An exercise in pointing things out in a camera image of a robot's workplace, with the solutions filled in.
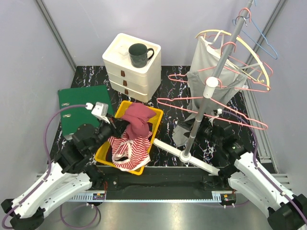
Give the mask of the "maroon tank top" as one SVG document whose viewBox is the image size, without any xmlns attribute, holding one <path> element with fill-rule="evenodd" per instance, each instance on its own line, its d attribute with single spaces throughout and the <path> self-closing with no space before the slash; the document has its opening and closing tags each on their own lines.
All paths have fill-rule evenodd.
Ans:
<svg viewBox="0 0 307 230">
<path fill-rule="evenodd" d="M 150 130 L 147 123 L 155 115 L 156 112 L 142 103 L 132 103 L 121 117 L 122 120 L 129 122 L 126 128 L 129 139 L 148 137 Z"/>
</svg>

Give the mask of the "red white striped tank top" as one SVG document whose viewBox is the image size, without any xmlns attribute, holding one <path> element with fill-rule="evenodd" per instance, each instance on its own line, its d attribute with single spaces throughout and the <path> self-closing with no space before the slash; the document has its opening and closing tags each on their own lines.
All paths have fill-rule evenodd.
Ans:
<svg viewBox="0 0 307 230">
<path fill-rule="evenodd" d="M 108 142 L 111 146 L 112 163 L 122 171 L 134 171 L 145 166 L 151 159 L 148 149 L 151 147 L 149 138 L 137 137 L 129 140 L 127 132 L 124 132 L 121 138 L 110 137 Z"/>
</svg>

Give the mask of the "light blue wire hanger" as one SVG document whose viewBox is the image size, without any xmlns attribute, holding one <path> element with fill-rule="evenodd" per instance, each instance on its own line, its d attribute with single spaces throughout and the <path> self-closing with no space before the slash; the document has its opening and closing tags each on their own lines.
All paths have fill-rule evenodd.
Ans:
<svg viewBox="0 0 307 230">
<path fill-rule="evenodd" d="M 261 50 L 265 54 L 267 54 L 268 56 L 273 58 L 274 60 L 277 60 L 278 57 L 279 57 L 277 51 L 269 43 L 266 35 L 264 34 L 264 31 L 261 31 L 260 28 L 258 27 L 258 25 L 254 22 L 254 20 L 252 19 L 252 16 L 250 15 L 250 12 L 247 13 L 246 17 L 243 17 L 241 15 L 241 13 L 239 13 L 239 15 L 235 19 L 232 20 L 233 25 L 237 24 L 238 18 L 243 18 L 244 19 L 245 27 L 248 26 L 247 21 L 249 21 L 249 23 L 251 23 L 256 28 L 256 30 L 259 32 L 259 34 L 260 34 L 259 39 L 256 41 L 247 32 L 242 30 L 243 34 L 254 43 L 254 45 L 255 45 L 254 52 L 257 53 L 259 50 Z"/>
</svg>

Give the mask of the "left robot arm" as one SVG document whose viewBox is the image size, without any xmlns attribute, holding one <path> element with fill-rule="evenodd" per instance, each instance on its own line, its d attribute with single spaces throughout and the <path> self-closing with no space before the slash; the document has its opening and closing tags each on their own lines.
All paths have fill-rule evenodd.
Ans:
<svg viewBox="0 0 307 230">
<path fill-rule="evenodd" d="M 6 199 L 1 207 L 10 226 L 2 222 L 6 230 L 35 230 L 57 207 L 76 194 L 97 190 L 103 186 L 104 176 L 90 161 L 98 149 L 110 137 L 120 137 L 129 123 L 109 116 L 98 127 L 80 125 L 48 164 L 47 171 L 22 195 Z"/>
</svg>

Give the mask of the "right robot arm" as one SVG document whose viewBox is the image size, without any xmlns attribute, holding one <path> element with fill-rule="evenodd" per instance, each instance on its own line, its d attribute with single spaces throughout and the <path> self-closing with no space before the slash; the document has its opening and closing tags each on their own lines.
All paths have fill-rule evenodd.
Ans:
<svg viewBox="0 0 307 230">
<path fill-rule="evenodd" d="M 204 122 L 196 140 L 207 139 L 216 144 L 229 165 L 218 172 L 218 185 L 224 190 L 238 191 L 266 217 L 273 230 L 305 230 L 307 228 L 307 198 L 292 190 L 268 172 L 255 154 L 232 133 L 225 122 Z"/>
</svg>

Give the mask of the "cream plastic hanger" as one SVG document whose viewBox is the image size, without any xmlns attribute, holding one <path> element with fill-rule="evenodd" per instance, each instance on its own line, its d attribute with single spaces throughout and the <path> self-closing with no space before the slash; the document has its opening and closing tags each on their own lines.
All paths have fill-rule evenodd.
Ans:
<svg viewBox="0 0 307 230">
<path fill-rule="evenodd" d="M 227 45 L 233 45 L 234 46 L 234 50 L 233 52 L 235 52 L 236 50 L 236 44 L 235 42 L 224 42 L 224 36 L 228 35 L 231 36 L 232 34 L 229 32 L 226 32 L 224 30 L 217 30 L 217 29 L 211 29 L 211 30 L 205 30 L 205 31 L 201 31 L 199 32 L 195 38 L 200 38 L 201 41 L 205 42 L 205 44 L 207 46 L 209 46 L 210 49 L 213 50 L 213 56 L 220 58 L 222 56 L 222 52 L 223 52 L 223 48 L 226 47 Z M 212 44 L 214 44 L 216 42 L 216 40 L 219 38 L 221 38 L 221 46 L 218 49 L 214 49 L 212 47 Z M 273 74 L 273 70 L 271 69 L 271 67 L 269 67 L 266 63 L 262 62 L 259 58 L 259 56 L 252 50 L 252 48 L 238 35 L 236 37 L 236 41 L 238 41 L 239 43 L 241 43 L 252 55 L 252 57 L 256 60 L 256 62 L 254 64 L 246 64 L 232 56 L 229 56 L 230 58 L 232 58 L 233 60 L 243 64 L 242 67 L 238 67 L 236 64 L 234 64 L 233 62 L 227 60 L 226 64 L 229 64 L 230 67 L 234 68 L 234 70 L 229 69 L 228 67 L 226 67 L 226 69 L 234 72 L 234 73 L 243 73 L 245 75 L 247 75 L 247 78 L 249 80 L 251 80 L 254 84 L 259 84 L 262 86 L 266 87 L 266 91 L 260 91 L 260 90 L 253 90 L 250 89 L 250 91 L 255 91 L 255 92 L 268 92 L 271 90 L 270 87 L 270 80 L 269 80 L 269 75 L 265 69 L 265 66 L 271 71 L 271 74 Z"/>
</svg>

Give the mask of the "white rack base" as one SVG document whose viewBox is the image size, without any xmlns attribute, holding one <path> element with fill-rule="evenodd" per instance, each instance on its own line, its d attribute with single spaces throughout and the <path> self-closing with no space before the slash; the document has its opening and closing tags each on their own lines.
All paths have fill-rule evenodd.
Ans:
<svg viewBox="0 0 307 230">
<path fill-rule="evenodd" d="M 212 175 L 215 175 L 215 176 L 218 176 L 218 172 L 220 169 L 218 168 L 215 168 L 209 164 L 207 164 L 206 162 L 204 161 L 201 161 L 195 157 L 193 157 L 190 153 L 187 155 L 187 156 L 184 156 L 184 151 L 183 150 L 179 150 L 171 145 L 168 145 L 158 139 L 154 139 L 154 145 L 157 146 L 158 148 L 170 153 L 170 154 L 173 154 L 177 157 L 179 157 L 179 159 L 183 162 L 183 163 L 190 163 L 206 172 L 208 172 L 209 174 L 212 174 Z"/>
</svg>

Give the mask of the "grey clothes rack pole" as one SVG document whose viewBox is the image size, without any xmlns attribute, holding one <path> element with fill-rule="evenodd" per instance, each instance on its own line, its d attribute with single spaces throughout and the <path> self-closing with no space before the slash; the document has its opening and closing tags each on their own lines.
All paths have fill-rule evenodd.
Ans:
<svg viewBox="0 0 307 230">
<path fill-rule="evenodd" d="M 232 32 L 232 35 L 230 36 L 230 40 L 228 44 L 224 46 L 224 51 L 221 54 L 221 58 L 219 59 L 216 68 L 214 69 L 213 76 L 209 77 L 208 80 L 205 82 L 205 88 L 203 92 L 203 99 L 201 102 L 201 106 L 199 109 L 199 112 L 196 115 L 195 122 L 193 124 L 191 133 L 188 138 L 187 146 L 185 148 L 185 151 L 183 152 L 183 156 L 187 157 L 190 155 L 190 149 L 192 147 L 192 144 L 194 142 L 194 139 L 197 135 L 198 129 L 200 127 L 201 121 L 203 119 L 204 113 L 205 113 L 205 106 L 206 103 L 210 100 L 210 98 L 213 96 L 215 88 L 218 86 L 218 78 L 224 68 L 224 65 L 226 63 L 226 60 L 230 54 L 232 54 L 234 48 L 236 47 L 236 38 L 241 32 L 242 26 L 244 24 L 244 18 L 247 17 L 248 13 L 250 14 L 250 7 L 252 6 L 253 0 L 248 0 L 245 10 L 243 10 L 243 13 L 239 13 L 238 22 L 236 23 L 236 26 L 234 28 L 234 31 Z"/>
</svg>

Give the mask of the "white drawer unit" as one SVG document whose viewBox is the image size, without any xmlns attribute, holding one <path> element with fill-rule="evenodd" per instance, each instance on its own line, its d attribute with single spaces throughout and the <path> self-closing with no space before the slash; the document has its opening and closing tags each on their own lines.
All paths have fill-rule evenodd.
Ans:
<svg viewBox="0 0 307 230">
<path fill-rule="evenodd" d="M 138 43 L 153 50 L 143 68 L 134 67 L 129 55 L 129 47 Z M 113 90 L 144 103 L 151 100 L 161 83 L 160 45 L 119 33 L 103 53 L 102 59 Z"/>
</svg>

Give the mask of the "dark green mug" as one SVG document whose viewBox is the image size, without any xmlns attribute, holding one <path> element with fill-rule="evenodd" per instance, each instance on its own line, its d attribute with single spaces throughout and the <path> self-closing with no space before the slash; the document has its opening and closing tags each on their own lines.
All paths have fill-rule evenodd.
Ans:
<svg viewBox="0 0 307 230">
<path fill-rule="evenodd" d="M 129 47 L 129 56 L 131 64 L 136 68 L 143 68 L 147 62 L 154 56 L 154 49 L 147 48 L 146 45 L 141 43 L 133 44 Z"/>
</svg>

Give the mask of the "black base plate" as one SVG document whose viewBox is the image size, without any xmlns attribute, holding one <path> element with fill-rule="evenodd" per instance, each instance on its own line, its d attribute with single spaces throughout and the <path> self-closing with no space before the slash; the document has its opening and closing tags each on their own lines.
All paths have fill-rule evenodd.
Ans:
<svg viewBox="0 0 307 230">
<path fill-rule="evenodd" d="M 141 175 L 99 165 L 108 202 L 219 202 L 234 190 L 196 167 L 145 167 Z"/>
</svg>

